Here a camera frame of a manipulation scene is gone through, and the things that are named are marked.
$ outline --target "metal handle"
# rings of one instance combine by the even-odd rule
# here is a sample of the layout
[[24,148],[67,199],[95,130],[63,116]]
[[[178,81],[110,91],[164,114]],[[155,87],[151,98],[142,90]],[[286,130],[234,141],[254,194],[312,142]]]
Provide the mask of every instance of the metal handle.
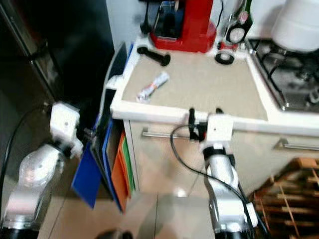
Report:
[[[157,137],[157,138],[170,138],[170,133],[149,132],[148,128],[143,128],[142,136]],[[173,138],[189,139],[189,136],[183,136],[183,135],[179,135],[179,134],[174,134]]]
[[279,141],[276,143],[274,148],[275,149],[290,148],[290,149],[319,151],[319,146],[288,143],[288,140],[286,138],[279,139]]

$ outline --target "blue board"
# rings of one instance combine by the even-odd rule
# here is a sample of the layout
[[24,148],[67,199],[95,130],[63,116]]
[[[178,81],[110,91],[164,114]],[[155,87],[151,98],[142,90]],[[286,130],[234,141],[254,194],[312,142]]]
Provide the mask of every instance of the blue board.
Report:
[[109,139],[110,139],[112,126],[113,126],[113,120],[110,119],[107,131],[106,131],[105,139],[104,139],[104,142],[103,142],[103,146],[102,146],[102,156],[103,156],[105,175],[106,175],[106,178],[108,180],[109,190],[110,190],[111,195],[112,195],[116,205],[118,206],[119,210],[122,211],[118,196],[116,195],[116,192],[115,192],[115,189],[114,189],[114,185],[113,185],[113,182],[112,182],[112,178],[111,178],[112,171],[111,171],[109,160],[108,160],[108,156],[107,156],[107,153],[106,153],[106,148],[107,148],[107,145],[108,145],[108,142],[109,142]]
[[91,154],[90,146],[91,144],[88,143],[85,147],[71,187],[84,202],[94,208],[101,182],[101,173]]

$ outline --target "red coffee machine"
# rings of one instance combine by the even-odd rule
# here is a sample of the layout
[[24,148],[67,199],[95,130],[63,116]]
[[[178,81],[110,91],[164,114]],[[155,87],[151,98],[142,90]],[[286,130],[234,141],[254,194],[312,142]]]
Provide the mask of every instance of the red coffee machine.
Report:
[[164,1],[150,33],[156,48],[207,52],[216,37],[210,21],[213,0]]

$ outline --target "black cable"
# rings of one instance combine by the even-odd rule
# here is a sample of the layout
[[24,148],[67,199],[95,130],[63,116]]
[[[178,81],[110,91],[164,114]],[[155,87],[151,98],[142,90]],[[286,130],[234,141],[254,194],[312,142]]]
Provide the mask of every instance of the black cable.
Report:
[[220,13],[219,13],[219,17],[218,17],[218,22],[217,22],[217,25],[216,25],[216,29],[218,28],[219,24],[220,24],[220,19],[221,19],[221,16],[223,14],[223,11],[224,11],[224,1],[223,0],[220,0],[220,3],[221,3],[221,10],[220,10]]
[[228,190],[230,190],[231,192],[233,192],[243,203],[243,207],[244,207],[244,212],[245,212],[245,215],[247,217],[247,221],[248,221],[248,225],[249,225],[249,229],[250,229],[250,234],[251,234],[251,237],[254,239],[255,238],[255,233],[254,233],[254,227],[252,225],[252,222],[251,222],[251,219],[250,219],[250,216],[249,216],[249,212],[248,212],[248,209],[247,209],[247,206],[246,206],[246,200],[243,198],[243,196],[236,190],[234,189],[232,186],[228,185],[227,183],[221,181],[220,179],[212,176],[212,175],[208,175],[206,173],[203,173],[201,171],[198,171],[196,169],[193,169],[191,168],[190,166],[188,166],[184,161],[183,159],[179,156],[177,150],[176,150],[176,147],[174,145],[174,134],[177,130],[181,129],[181,128],[184,128],[184,127],[188,127],[189,125],[181,125],[181,126],[178,126],[176,127],[170,134],[170,145],[173,149],[173,152],[174,152],[174,155],[175,157],[177,158],[177,160],[183,165],[185,166],[186,168],[188,168],[190,171],[194,172],[194,173],[197,173],[197,174],[200,174],[204,177],[207,177],[207,178],[210,178],[210,179],[213,179],[217,182],[219,182],[220,184],[222,184],[224,187],[226,187]]
[[[246,203],[248,203],[249,200],[246,197],[245,192],[244,192],[243,188],[241,187],[240,183],[238,183],[238,189],[239,189],[240,193],[242,194],[243,198],[246,200]],[[257,216],[257,220],[259,223],[259,227],[263,231],[264,237],[267,239],[271,239],[271,234],[270,234],[267,226],[265,225],[264,221],[261,219],[260,215],[257,212],[256,212],[256,216]]]
[[8,165],[8,160],[10,157],[10,153],[11,153],[11,148],[12,148],[12,143],[14,140],[14,137],[18,131],[18,129],[20,128],[21,124],[24,122],[24,120],[30,115],[32,114],[34,111],[36,110],[45,110],[46,108],[48,108],[49,106],[46,105],[40,105],[37,107],[34,107],[33,109],[31,109],[30,111],[27,111],[26,113],[24,113],[24,115],[21,117],[21,119],[19,120],[18,124],[15,126],[9,141],[6,145],[5,148],[5,154],[4,154],[4,159],[2,162],[2,168],[1,168],[1,175],[0,175],[0,218],[1,218],[1,207],[2,207],[2,192],[3,192],[3,184],[4,184],[4,177],[5,177],[5,173],[6,173],[6,168]]

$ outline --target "cabinet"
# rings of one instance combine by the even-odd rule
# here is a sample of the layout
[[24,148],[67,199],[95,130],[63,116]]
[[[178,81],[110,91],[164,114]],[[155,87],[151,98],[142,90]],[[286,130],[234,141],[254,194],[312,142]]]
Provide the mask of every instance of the cabinet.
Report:
[[[135,163],[140,185],[144,193],[189,195],[196,174],[182,166],[171,149],[169,138],[146,137],[142,132],[171,133],[175,125],[154,124],[131,121],[131,133],[134,147]],[[188,129],[180,134],[189,135]],[[176,148],[185,162],[198,170],[204,165],[204,158],[199,151],[198,142],[176,139]]]
[[[319,146],[319,138],[235,131],[231,141],[236,170],[246,194],[259,188],[271,175],[278,173],[293,158],[319,157],[319,151],[291,148],[275,149],[285,138],[290,144]],[[208,198],[203,178],[198,177],[191,195]]]
[[[140,191],[177,196],[208,197],[203,177],[184,168],[175,158],[169,138],[142,136],[143,131],[170,134],[175,125],[131,121],[131,133]],[[180,135],[188,136],[188,129]],[[319,146],[319,138],[270,133],[234,131],[231,150],[236,159],[236,170],[246,193],[260,187],[269,176],[279,172],[295,157],[319,157],[319,151],[274,149],[281,139],[290,144]],[[203,155],[198,142],[175,139],[176,148],[185,162],[204,170]]]

